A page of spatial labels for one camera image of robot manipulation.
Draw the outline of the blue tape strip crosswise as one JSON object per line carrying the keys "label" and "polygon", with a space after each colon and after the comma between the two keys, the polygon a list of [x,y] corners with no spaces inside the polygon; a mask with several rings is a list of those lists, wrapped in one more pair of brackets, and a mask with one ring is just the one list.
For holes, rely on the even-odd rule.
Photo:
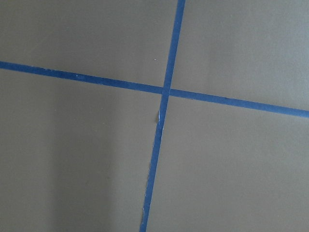
{"label": "blue tape strip crosswise", "polygon": [[[154,94],[163,93],[163,88],[158,87],[158,86],[152,86],[152,85],[122,81],[122,80],[115,80],[115,79],[110,79],[110,78],[103,78],[103,77],[97,77],[97,76],[91,76],[91,75],[85,75],[85,74],[79,74],[79,73],[73,73],[73,72],[58,71],[58,70],[22,65],[22,64],[17,64],[17,63],[10,63],[10,62],[4,62],[4,61],[0,63],[0,68],[5,69],[5,70],[10,70],[10,71],[43,75],[43,76],[49,76],[49,77],[55,77],[55,78],[61,78],[61,79],[68,79],[68,80],[92,83],[92,84],[103,85],[103,86],[119,87],[119,88],[137,90],[137,91],[142,91],[142,92],[149,92],[149,93],[154,93]],[[253,102],[253,101],[231,99],[231,98],[225,98],[221,96],[202,94],[202,93],[190,92],[190,91],[179,90],[179,89],[171,89],[169,93],[173,97],[186,98],[186,99],[211,102],[211,103],[217,103],[217,104],[224,104],[224,105],[254,109],[254,110],[259,110],[259,111],[266,111],[266,112],[272,112],[272,113],[278,113],[278,114],[284,114],[284,115],[291,115],[291,116],[298,116],[298,117],[305,117],[305,118],[309,117],[309,112],[307,110],[301,110],[301,109],[295,109],[295,108],[289,108],[289,107],[283,107],[283,106],[277,106],[277,105],[271,105],[271,104]]]}

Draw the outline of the blue tape strip lengthwise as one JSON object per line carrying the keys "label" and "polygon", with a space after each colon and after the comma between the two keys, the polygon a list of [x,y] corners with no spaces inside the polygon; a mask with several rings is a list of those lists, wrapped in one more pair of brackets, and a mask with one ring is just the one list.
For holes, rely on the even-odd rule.
{"label": "blue tape strip lengthwise", "polygon": [[169,102],[172,78],[174,73],[174,66],[177,56],[179,37],[181,33],[182,21],[183,21],[183,13],[185,9],[185,1],[179,0],[177,1],[177,7],[174,17],[173,30],[171,35],[171,42],[169,47],[169,56],[166,65],[164,83],[161,93],[161,101],[160,107],[158,110],[158,121],[155,130],[154,143],[152,149],[152,155],[150,160],[148,178],[147,178],[147,186],[145,189],[144,195],[144,203],[143,203],[143,213],[140,222],[140,232],[147,231],[147,224],[149,219],[149,213],[152,202],[153,189],[155,185],[155,176],[157,170],[157,164],[159,160],[160,147],[162,142],[163,130],[165,125],[167,107]]}

